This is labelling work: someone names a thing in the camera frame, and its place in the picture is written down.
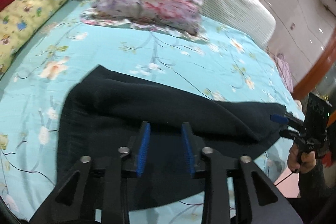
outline black garment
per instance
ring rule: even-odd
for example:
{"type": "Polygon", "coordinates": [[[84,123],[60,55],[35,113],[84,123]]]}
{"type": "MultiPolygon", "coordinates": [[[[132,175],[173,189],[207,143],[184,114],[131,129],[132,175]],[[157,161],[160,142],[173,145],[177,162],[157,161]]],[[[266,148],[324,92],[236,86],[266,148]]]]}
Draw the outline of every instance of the black garment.
{"type": "Polygon", "coordinates": [[[204,190],[186,173],[180,137],[190,122],[207,146],[223,155],[253,159],[279,139],[282,128],[269,119],[286,108],[275,103],[229,103],[98,66],[68,94],[59,125],[58,180],[83,155],[112,155],[138,133],[142,121],[152,133],[143,176],[129,180],[129,209],[172,203],[204,190]]]}
{"type": "Polygon", "coordinates": [[[336,190],[326,186],[320,160],[310,172],[299,174],[299,189],[301,198],[287,200],[304,223],[336,223],[336,190]]]}

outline silver bolt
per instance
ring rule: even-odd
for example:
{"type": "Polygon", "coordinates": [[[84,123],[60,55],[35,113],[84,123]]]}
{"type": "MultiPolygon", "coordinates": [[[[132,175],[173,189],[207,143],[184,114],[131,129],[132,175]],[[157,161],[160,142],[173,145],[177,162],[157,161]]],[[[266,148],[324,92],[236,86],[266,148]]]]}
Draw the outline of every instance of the silver bolt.
{"type": "Polygon", "coordinates": [[[91,161],[91,157],[90,156],[82,156],[81,157],[81,162],[84,163],[84,164],[87,164],[90,161],[91,161]]]}
{"type": "Polygon", "coordinates": [[[213,149],[211,147],[203,147],[202,152],[204,154],[211,154],[213,152],[213,149]]]}
{"type": "Polygon", "coordinates": [[[118,152],[119,152],[120,154],[126,154],[126,153],[129,152],[129,148],[128,148],[127,146],[119,147],[119,148],[118,148],[118,152]]]}
{"type": "Polygon", "coordinates": [[[248,163],[248,162],[251,162],[252,161],[252,159],[251,159],[251,157],[250,156],[241,156],[240,157],[240,160],[242,161],[242,162],[244,162],[244,163],[248,163]]]}

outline light blue floral bed sheet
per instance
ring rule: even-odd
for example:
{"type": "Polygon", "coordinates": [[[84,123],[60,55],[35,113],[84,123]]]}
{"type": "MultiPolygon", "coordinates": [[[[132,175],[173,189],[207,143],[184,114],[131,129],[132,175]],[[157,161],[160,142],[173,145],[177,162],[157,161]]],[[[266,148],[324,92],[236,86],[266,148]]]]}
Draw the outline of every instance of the light blue floral bed sheet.
{"type": "MultiPolygon", "coordinates": [[[[90,0],[70,0],[26,43],[0,80],[0,194],[29,219],[56,182],[58,120],[67,92],[96,65],[217,101],[286,105],[303,119],[273,61],[246,34],[203,17],[210,42],[91,26],[80,21],[90,0]]],[[[275,181],[292,142],[279,139],[256,159],[275,181]]],[[[230,185],[231,207],[234,198],[230,185]]],[[[184,200],[199,204],[203,194],[184,200]]],[[[182,203],[130,213],[131,223],[200,223],[202,206],[182,203]]]]}

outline yellow cartoon print pillow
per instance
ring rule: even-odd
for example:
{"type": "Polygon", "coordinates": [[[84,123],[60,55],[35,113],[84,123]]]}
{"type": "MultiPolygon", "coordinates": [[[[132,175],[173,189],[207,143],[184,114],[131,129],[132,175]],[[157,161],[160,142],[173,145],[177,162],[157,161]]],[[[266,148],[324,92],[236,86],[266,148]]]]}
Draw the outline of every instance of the yellow cartoon print pillow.
{"type": "Polygon", "coordinates": [[[0,12],[0,77],[23,44],[67,0],[14,0],[0,12]]]}

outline wall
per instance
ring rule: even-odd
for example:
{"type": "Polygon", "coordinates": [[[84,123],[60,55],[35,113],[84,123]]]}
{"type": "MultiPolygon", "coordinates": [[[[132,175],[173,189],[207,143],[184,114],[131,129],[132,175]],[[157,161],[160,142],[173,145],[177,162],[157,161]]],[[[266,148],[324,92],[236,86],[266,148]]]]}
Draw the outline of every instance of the wall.
{"type": "MultiPolygon", "coordinates": [[[[336,27],[336,17],[320,0],[260,1],[277,22],[269,50],[285,54],[296,85],[323,52],[336,27]]],[[[335,0],[328,0],[328,3],[336,7],[335,0]]]]}

